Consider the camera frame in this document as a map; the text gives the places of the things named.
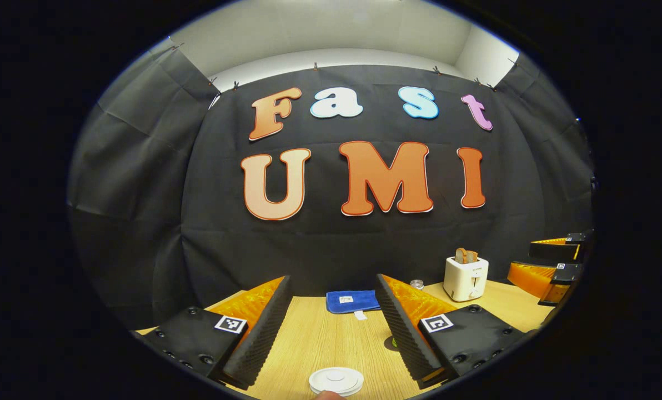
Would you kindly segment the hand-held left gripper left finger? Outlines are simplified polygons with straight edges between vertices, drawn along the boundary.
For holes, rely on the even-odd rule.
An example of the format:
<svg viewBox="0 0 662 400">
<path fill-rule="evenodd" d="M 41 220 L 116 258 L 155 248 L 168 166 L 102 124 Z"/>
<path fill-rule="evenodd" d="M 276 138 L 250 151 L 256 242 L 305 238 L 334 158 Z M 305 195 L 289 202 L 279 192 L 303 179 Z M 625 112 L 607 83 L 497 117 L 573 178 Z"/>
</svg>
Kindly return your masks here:
<svg viewBox="0 0 662 400">
<path fill-rule="evenodd" d="M 292 299 L 290 276 L 260 284 L 209 311 L 187 307 L 144 334 L 148 348 L 204 378 L 239 389 L 255 384 Z"/>
</svg>

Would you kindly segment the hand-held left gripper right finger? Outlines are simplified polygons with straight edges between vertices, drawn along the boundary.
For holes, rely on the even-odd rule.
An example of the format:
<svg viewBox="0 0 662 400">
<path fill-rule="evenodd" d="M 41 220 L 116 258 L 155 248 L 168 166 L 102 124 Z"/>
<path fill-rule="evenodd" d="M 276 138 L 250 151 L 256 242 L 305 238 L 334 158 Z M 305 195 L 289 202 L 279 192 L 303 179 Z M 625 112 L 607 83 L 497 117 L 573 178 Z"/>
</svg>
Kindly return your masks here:
<svg viewBox="0 0 662 400">
<path fill-rule="evenodd" d="M 507 284 L 489 284 L 488 299 L 458 303 L 379 274 L 375 296 L 420 389 L 483 368 L 537 328 L 533 298 Z"/>
</svg>

